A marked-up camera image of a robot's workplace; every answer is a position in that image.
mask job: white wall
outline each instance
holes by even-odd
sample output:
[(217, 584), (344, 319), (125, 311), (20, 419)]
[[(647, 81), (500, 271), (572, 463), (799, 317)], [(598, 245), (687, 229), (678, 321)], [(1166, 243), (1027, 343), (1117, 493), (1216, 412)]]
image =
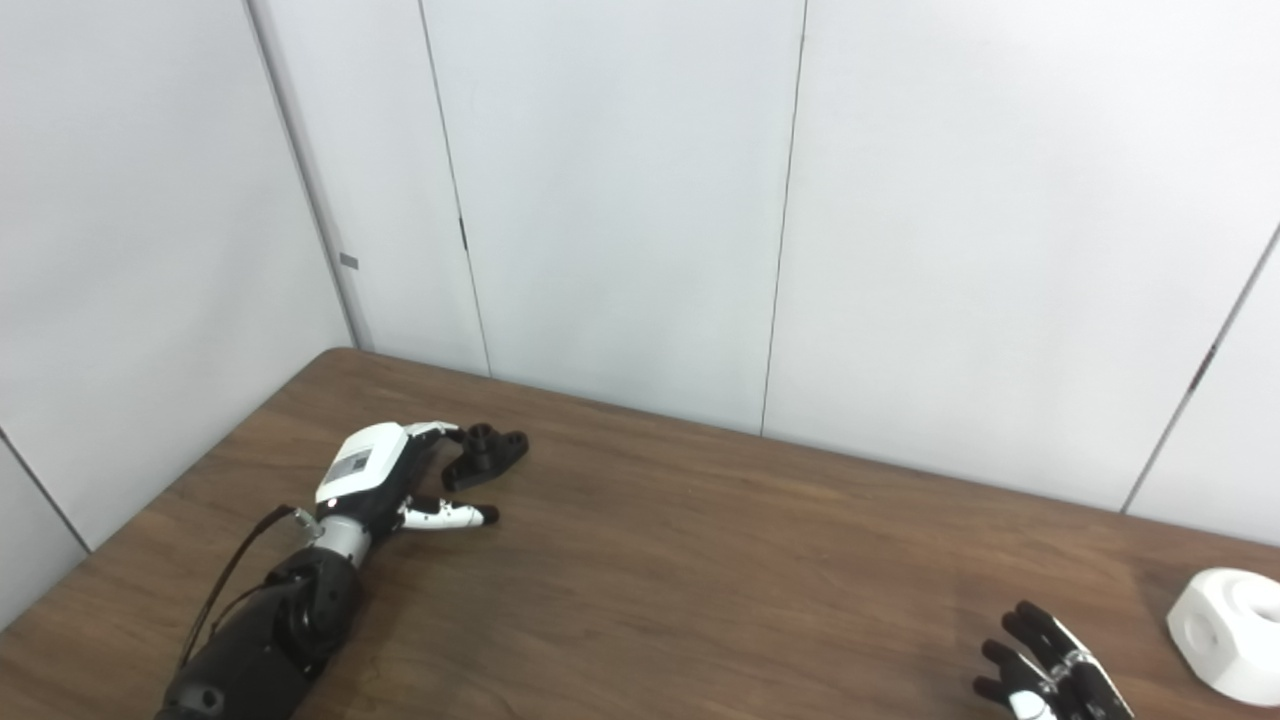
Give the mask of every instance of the white wall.
[(801, 0), (426, 0), (494, 377), (756, 430)]
[(488, 374), (416, 0), (253, 8), (361, 347)]
[(84, 550), (0, 442), (0, 629), (84, 559)]
[(1280, 210), (1262, 0), (809, 0), (778, 284), (803, 1), (256, 6), (372, 348), (1102, 507)]
[(1277, 429), (1280, 259), (1272, 254), (1129, 511), (1280, 544)]
[(1277, 31), (810, 0), (765, 434), (1119, 509), (1276, 222)]
[(241, 4), (0, 4), (0, 427), (96, 547), (349, 338)]

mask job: white block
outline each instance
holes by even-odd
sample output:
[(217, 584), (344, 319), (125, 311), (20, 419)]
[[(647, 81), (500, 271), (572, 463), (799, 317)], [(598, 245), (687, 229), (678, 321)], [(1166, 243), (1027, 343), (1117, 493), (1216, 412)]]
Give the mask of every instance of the white block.
[(1280, 706), (1280, 583), (1245, 570), (1204, 570), (1174, 603), (1169, 632), (1215, 691)]

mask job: panel seam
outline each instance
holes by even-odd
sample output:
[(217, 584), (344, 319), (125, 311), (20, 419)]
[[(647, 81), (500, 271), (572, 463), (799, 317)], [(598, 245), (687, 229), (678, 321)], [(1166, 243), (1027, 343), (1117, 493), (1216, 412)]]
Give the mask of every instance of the panel seam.
[(311, 225), (315, 228), (316, 237), (320, 240), (320, 251), (324, 255), (325, 266), (329, 268), (329, 281), (333, 283), (333, 291), (338, 296), (338, 307), (342, 310), (342, 320), (347, 325), (347, 336), (351, 338), (351, 345), (356, 350), (364, 350), (360, 343), (360, 336), (356, 333), (356, 324), (351, 318), (351, 302), (347, 300), (347, 292), (342, 287), (338, 268), (334, 264), (337, 249), (333, 245), (333, 238), (329, 237), (329, 232), (320, 214), (320, 201), (316, 197), (315, 182), (302, 161), (302, 150), (298, 145), (297, 124), (289, 117), (289, 111), (284, 106), (284, 100), (282, 99), (283, 92), (280, 92), (279, 72), (271, 63), (270, 55), (266, 53), (266, 42), (262, 40), (262, 24), (257, 13), (253, 10), (253, 1), (255, 0), (243, 0), (242, 5), (244, 6), (244, 14), (248, 17), (250, 32), (253, 36), (253, 45), (257, 47), (257, 58), (262, 64), (262, 70), (266, 73), (266, 85), (271, 88), (271, 101), (275, 102), (275, 114), (279, 118), (282, 129), (284, 131), (285, 143), (289, 146), (289, 156), (293, 159), (293, 170), (297, 173), (298, 182), (302, 184), (302, 195), (307, 200), (307, 210), (311, 211)]
[(787, 140), (787, 172), (782, 183), (782, 223), (778, 228), (778, 258), (773, 272), (773, 310), (769, 315), (769, 346), (764, 357), (764, 397), (760, 398), (760, 437), (764, 437), (764, 418), (769, 409), (769, 375), (773, 372), (773, 338), (778, 325), (778, 290), (782, 283), (782, 243), (787, 234), (787, 209), (791, 204), (791, 165), (796, 149), (796, 117), (800, 114), (800, 76), (804, 70), (804, 40), (809, 29), (809, 0), (804, 0), (800, 13), (800, 47), (796, 53), (796, 83), (791, 97), (791, 136)]
[(1183, 393), (1183, 398), (1178, 402), (1178, 407), (1174, 410), (1172, 416), (1169, 418), (1169, 423), (1165, 425), (1165, 432), (1160, 433), (1160, 439), (1156, 441), (1156, 446), (1151, 450), (1151, 455), (1147, 456), (1147, 462), (1142, 466), (1142, 471), (1138, 473), (1138, 479), (1134, 480), (1133, 487), (1129, 489), (1129, 495), (1125, 497), (1124, 505), (1120, 506), (1121, 515), (1129, 514), (1134, 500), (1138, 498), (1138, 493), (1142, 491), (1143, 486), (1147, 484), (1147, 479), (1151, 477), (1151, 469), (1155, 468), (1156, 461), (1160, 459), (1160, 454), (1165, 448), (1165, 443), (1169, 442), (1169, 437), (1172, 434), (1174, 428), (1178, 427), (1178, 421), (1187, 410), (1187, 405), (1190, 402), (1192, 396), (1196, 395), (1197, 389), (1199, 389), (1201, 380), (1208, 372), (1210, 365), (1213, 364), (1213, 359), (1217, 356), (1219, 350), (1226, 341), (1226, 336), (1235, 324), (1236, 316), (1240, 314), (1240, 309), (1244, 307), (1244, 302), (1249, 299), (1249, 293), (1253, 292), (1253, 286), (1257, 284), (1258, 277), (1262, 275), (1262, 270), (1266, 268), (1267, 260), (1271, 258), (1271, 252), (1275, 250), (1277, 242), (1280, 242), (1280, 224), (1277, 224), (1275, 231), (1272, 231), (1271, 240), (1268, 240), (1266, 247), (1262, 249), (1262, 255), (1258, 256), (1258, 261), (1254, 263), (1253, 270), (1249, 273), (1249, 278), (1244, 282), (1244, 287), (1240, 288), (1240, 293), (1236, 295), (1235, 302), (1231, 305), (1231, 310), (1226, 314), (1226, 319), (1222, 320), (1222, 327), (1219, 328), (1217, 336), (1208, 347), (1208, 352), (1204, 354), (1199, 366), (1196, 369), (1196, 375), (1192, 377), (1192, 382), (1187, 387), (1187, 392)]
[(45, 483), (40, 482), (40, 477), (36, 475), (36, 471), (31, 469), (31, 465), (27, 462), (27, 460), (22, 456), (20, 452), (18, 452), (18, 448), (14, 447), (13, 439), (3, 429), (0, 429), (0, 441), (3, 441), (5, 447), (9, 448), (9, 452), (13, 454), (13, 457), (14, 460), (18, 461), (18, 466), (22, 468), (22, 471), (27, 473), (27, 477), (31, 478), (31, 483), (40, 489), (40, 495), (42, 495), (45, 497), (45, 502), (47, 502), (49, 506), (54, 509), (54, 512), (58, 514), (58, 518), (63, 521), (63, 525), (67, 525), (67, 530), (70, 532), (72, 537), (76, 538), (76, 542), (79, 543), (81, 550), (84, 551), (84, 555), (92, 553), (93, 551), (90, 550), (88, 543), (84, 542), (84, 537), (81, 536), (79, 530), (76, 529), (76, 525), (72, 524), (72, 520), (70, 518), (67, 516), (67, 512), (63, 512), (63, 507), (58, 505), (58, 501), (55, 501), (54, 496), (50, 495), (49, 488), (45, 487)]
[(493, 377), (493, 363), (489, 360), (489, 336), (484, 331), (484, 314), (480, 311), (480, 291), (476, 287), (476, 272), (471, 264), (471, 246), (467, 242), (466, 224), (462, 222), (462, 197), (458, 193), (458, 176), (453, 169), (453, 146), (449, 142), (449, 124), (444, 119), (444, 97), (440, 95), (440, 81), (435, 76), (435, 53), (431, 49), (431, 33), (426, 29), (426, 8), (417, 0), (417, 17), (422, 22), (422, 41), (426, 44), (426, 63), (431, 69), (431, 90), (435, 92), (435, 109), (440, 114), (440, 133), (444, 136), (444, 158), (449, 165), (449, 182), (453, 184), (453, 208), (458, 214), (458, 232), (462, 234), (462, 251), (467, 256), (467, 277), (471, 281), (471, 300), (476, 307), (476, 324), (480, 325), (480, 347), (484, 350), (484, 365)]

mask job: prosthetic hand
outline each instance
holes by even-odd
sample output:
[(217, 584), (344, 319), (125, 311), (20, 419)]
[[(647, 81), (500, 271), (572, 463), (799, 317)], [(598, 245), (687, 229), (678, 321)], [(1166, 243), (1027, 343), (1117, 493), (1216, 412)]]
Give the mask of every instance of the prosthetic hand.
[[(312, 514), (282, 505), (253, 529), (214, 583), (183, 647), (156, 720), (285, 720), (342, 648), (360, 607), (358, 569), (369, 551), (398, 530), (488, 525), (498, 509), (417, 497), (422, 469), (442, 439), (463, 454), (444, 469), (447, 489), (495, 478), (529, 448), (524, 433), (489, 425), (463, 432), (449, 423), (381, 423), (343, 442), (316, 489)], [(311, 530), (307, 547), (273, 569), (244, 605), (191, 656), (218, 593), (253, 538), (293, 515)]]
[(1006, 644), (984, 642), (982, 655), (1000, 667), (1000, 679), (975, 679), (979, 696), (1018, 720), (1133, 720), (1102, 664), (1056, 618), (1023, 601), (1001, 625), (1039, 665)]

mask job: black fingertip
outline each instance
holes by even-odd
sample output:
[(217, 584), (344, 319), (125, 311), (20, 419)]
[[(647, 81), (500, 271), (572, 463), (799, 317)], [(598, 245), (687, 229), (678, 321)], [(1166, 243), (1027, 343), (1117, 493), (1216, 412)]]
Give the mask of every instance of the black fingertip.
[(973, 692), (980, 698), (1009, 707), (1009, 692), (1005, 691), (1005, 685), (1000, 680), (995, 680), (992, 678), (974, 678)]
[(1009, 633), (1010, 635), (1020, 638), (1018, 633), (1023, 632), (1023, 629), (1027, 628), (1027, 624), (1023, 623), (1023, 619), (1019, 618), (1018, 615), (1012, 612), (1005, 612), (1005, 615), (1000, 619), (1000, 626), (1004, 628), (1005, 632)]
[(1018, 603), (1018, 614), (1037, 623), (1055, 623), (1053, 616), (1029, 600)]
[(982, 656), (996, 665), (1004, 665), (1005, 662), (1018, 657), (1018, 652), (1001, 642), (987, 641), (982, 643)]

